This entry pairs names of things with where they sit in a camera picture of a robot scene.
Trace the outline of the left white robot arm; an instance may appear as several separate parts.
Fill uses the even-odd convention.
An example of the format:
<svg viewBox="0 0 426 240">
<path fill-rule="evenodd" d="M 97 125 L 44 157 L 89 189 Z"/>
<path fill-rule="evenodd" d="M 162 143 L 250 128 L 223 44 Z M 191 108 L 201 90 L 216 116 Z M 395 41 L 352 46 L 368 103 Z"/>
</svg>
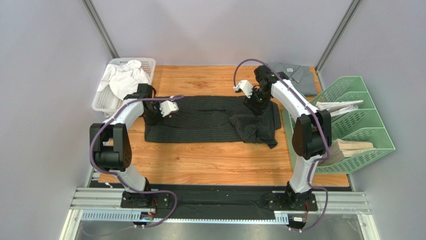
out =
<svg viewBox="0 0 426 240">
<path fill-rule="evenodd" d="M 89 128 L 89 161 L 92 167 L 113 175 L 130 195 L 150 198 L 155 192 L 146 177 L 132 164 L 132 147 L 129 128 L 139 117 L 154 126 L 160 123 L 165 112 L 162 104 L 167 98 L 156 98 L 156 90 L 148 83 L 137 85 L 136 91 L 124 97 L 122 106 L 102 123 Z"/>
</svg>

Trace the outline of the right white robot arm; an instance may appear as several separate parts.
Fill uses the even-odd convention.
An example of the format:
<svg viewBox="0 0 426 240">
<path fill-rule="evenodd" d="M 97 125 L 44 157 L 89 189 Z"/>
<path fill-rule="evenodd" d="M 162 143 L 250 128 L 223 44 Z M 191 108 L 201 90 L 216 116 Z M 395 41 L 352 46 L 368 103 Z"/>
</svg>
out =
<svg viewBox="0 0 426 240">
<path fill-rule="evenodd" d="M 243 92 L 244 104 L 254 115 L 262 115 L 271 98 L 277 99 L 290 113 L 295 125 L 291 144 L 296 153 L 293 175 L 286 185 L 283 204 L 288 209 L 304 207 L 312 194 L 312 179 L 319 161 L 325 159 L 332 142 L 331 114 L 319 110 L 299 93 L 283 72 L 267 65 L 254 71 L 258 86 L 248 80 L 234 82 L 235 92 Z"/>
</svg>

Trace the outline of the dark pinstriped long sleeve shirt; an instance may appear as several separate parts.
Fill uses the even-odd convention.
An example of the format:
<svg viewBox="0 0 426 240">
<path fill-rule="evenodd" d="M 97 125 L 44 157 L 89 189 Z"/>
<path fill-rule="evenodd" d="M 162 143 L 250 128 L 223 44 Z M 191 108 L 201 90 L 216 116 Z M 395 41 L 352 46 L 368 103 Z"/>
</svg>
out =
<svg viewBox="0 0 426 240">
<path fill-rule="evenodd" d="M 146 125 L 144 139 L 153 143 L 244 142 L 278 145 L 280 110 L 269 102 L 262 115 L 244 105 L 243 96 L 186 96 L 178 111 L 156 125 Z"/>
</svg>

